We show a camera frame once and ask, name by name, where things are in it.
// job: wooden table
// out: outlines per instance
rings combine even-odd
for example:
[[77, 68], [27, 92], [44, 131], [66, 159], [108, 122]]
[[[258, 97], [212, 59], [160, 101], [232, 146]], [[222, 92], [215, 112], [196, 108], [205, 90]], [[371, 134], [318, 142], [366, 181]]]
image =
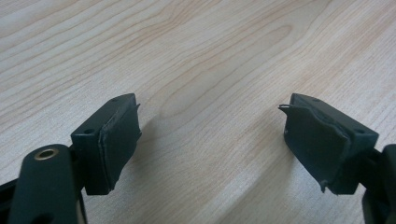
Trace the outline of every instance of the wooden table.
[[142, 138], [90, 223], [362, 223], [284, 143], [315, 96], [396, 142], [396, 2], [0, 1], [0, 182], [134, 92]]

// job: small hole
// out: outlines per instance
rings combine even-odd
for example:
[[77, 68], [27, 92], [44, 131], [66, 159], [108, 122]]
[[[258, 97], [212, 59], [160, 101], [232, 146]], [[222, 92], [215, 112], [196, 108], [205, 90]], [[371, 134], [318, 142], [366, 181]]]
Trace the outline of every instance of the small hole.
[[41, 152], [38, 157], [43, 159], [43, 158], [47, 158], [47, 157], [51, 157], [53, 155], [53, 151], [52, 150], [48, 150], [48, 151], [43, 151]]
[[52, 223], [52, 221], [53, 221], [53, 214], [46, 213], [46, 214], [39, 215], [38, 217], [33, 219], [33, 221], [31, 223], [32, 224], [48, 224], [48, 223]]
[[84, 133], [93, 133], [93, 132], [95, 132], [94, 129], [87, 129], [87, 130], [84, 131]]
[[355, 132], [357, 132], [357, 133], [364, 133], [364, 130], [362, 130], [362, 129], [355, 129]]
[[59, 150], [56, 148], [43, 149], [42, 151], [35, 154], [35, 160], [44, 161], [44, 160], [50, 159], [50, 158], [56, 156], [56, 154], [58, 154], [58, 152], [59, 152]]

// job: black plastic piece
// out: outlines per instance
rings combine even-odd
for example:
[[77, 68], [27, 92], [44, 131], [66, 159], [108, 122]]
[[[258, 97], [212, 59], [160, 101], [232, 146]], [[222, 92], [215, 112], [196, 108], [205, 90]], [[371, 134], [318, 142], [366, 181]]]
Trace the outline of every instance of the black plastic piece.
[[6, 223], [8, 220], [12, 198], [16, 187], [16, 179], [0, 186], [0, 223]]
[[141, 135], [134, 94], [116, 97], [72, 133], [74, 145], [28, 154], [20, 178], [0, 186], [0, 223], [86, 223], [81, 190], [108, 194]]
[[85, 223], [69, 149], [41, 147], [22, 163], [8, 223]]
[[285, 142], [306, 170], [334, 194], [353, 194], [359, 163], [378, 133], [319, 99], [296, 94], [279, 107], [287, 115]]
[[87, 194], [105, 195], [114, 189], [141, 135], [137, 108], [133, 93], [113, 98], [71, 134], [84, 164]]
[[396, 223], [396, 145], [375, 150], [376, 132], [310, 96], [294, 93], [279, 109], [286, 144], [322, 191], [353, 194], [362, 183], [365, 222]]

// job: light wood surface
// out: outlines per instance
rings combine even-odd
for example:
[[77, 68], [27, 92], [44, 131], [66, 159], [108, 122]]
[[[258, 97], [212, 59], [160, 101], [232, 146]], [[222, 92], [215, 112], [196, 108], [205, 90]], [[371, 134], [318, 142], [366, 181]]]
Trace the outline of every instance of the light wood surface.
[[134, 92], [143, 136], [90, 223], [362, 223], [364, 188], [321, 193], [277, 106], [322, 99], [382, 149], [395, 84], [394, 0], [1, 0], [0, 183]]

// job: screw hole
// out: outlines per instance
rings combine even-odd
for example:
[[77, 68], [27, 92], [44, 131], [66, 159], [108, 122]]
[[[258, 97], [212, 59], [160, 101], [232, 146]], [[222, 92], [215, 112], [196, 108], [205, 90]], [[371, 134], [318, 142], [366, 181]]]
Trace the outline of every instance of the screw hole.
[[53, 221], [53, 214], [45, 213], [45, 214], [41, 214], [38, 217], [36, 217], [35, 219], [33, 219], [33, 221], [31, 223], [32, 224], [49, 224], [52, 221]]
[[93, 133], [93, 132], [95, 132], [94, 129], [87, 129], [87, 130], [84, 131], [84, 133]]
[[355, 129], [355, 132], [357, 132], [357, 133], [364, 133], [364, 130], [362, 130], [362, 129]]
[[44, 149], [38, 153], [35, 154], [35, 160], [37, 161], [44, 161], [47, 160], [49, 158], [52, 158], [54, 156], [56, 156], [56, 154], [58, 154], [59, 150], [54, 148], [48, 148], [48, 149]]

